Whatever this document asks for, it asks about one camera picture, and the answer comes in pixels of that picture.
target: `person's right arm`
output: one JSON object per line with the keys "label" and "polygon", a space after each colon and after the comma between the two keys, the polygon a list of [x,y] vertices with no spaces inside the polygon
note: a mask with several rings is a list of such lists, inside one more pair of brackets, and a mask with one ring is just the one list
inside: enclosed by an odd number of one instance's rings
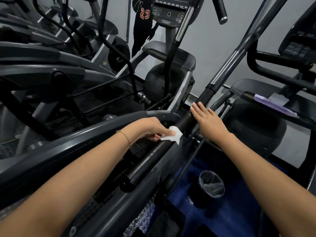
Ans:
{"label": "person's right arm", "polygon": [[316,197],[228,132],[222,120],[199,102],[191,112],[201,134],[231,159],[282,237],[316,235]]}

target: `white paper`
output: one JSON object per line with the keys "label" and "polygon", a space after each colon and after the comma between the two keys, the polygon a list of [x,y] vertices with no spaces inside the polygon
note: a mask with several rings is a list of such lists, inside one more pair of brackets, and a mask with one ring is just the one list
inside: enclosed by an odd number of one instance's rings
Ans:
{"label": "white paper", "polygon": [[175,141],[177,144],[179,144],[180,138],[183,135],[182,132],[176,126],[169,127],[169,130],[175,131],[176,135],[173,135],[173,136],[162,135],[160,137],[160,140],[162,140],[162,141],[165,141],[165,140]]}
{"label": "white paper", "polygon": [[286,103],[289,102],[289,99],[284,97],[283,95],[279,95],[277,93],[273,93],[270,97],[269,100],[272,101],[273,103],[284,106]]}

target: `person's right hand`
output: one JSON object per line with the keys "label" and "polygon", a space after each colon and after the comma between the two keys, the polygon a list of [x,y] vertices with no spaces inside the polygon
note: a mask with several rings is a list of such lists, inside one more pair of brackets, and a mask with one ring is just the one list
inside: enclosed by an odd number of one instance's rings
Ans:
{"label": "person's right hand", "polygon": [[191,113],[200,125],[201,135],[210,141],[219,144],[230,132],[223,121],[210,108],[206,109],[202,103],[193,103]]}

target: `basketball player silhouette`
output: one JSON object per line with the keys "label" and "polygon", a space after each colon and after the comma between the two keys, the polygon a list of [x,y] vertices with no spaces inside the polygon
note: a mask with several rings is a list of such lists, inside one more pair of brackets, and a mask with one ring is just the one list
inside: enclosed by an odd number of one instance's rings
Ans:
{"label": "basketball player silhouette", "polygon": [[136,12],[134,24],[134,44],[132,48],[132,57],[145,44],[146,39],[149,41],[154,37],[158,28],[158,23],[152,28],[153,19],[150,15],[151,4],[153,0],[133,0],[133,10]]}

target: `hand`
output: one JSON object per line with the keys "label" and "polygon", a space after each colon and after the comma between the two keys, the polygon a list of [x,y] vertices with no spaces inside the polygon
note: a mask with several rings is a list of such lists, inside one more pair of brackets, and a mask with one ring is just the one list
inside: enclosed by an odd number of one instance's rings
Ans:
{"label": "hand", "polygon": [[191,113],[200,125],[201,135],[219,144],[230,132],[223,121],[210,108],[206,109],[202,103],[193,103]]}
{"label": "hand", "polygon": [[146,137],[151,141],[157,142],[163,134],[176,135],[176,132],[164,127],[156,117],[143,118],[136,121],[136,123],[142,129],[140,138]]}
{"label": "hand", "polygon": [[149,41],[154,37],[155,32],[156,32],[156,30],[155,30],[154,28],[150,30],[150,35],[149,35],[149,37],[148,37],[148,40],[149,40]]}

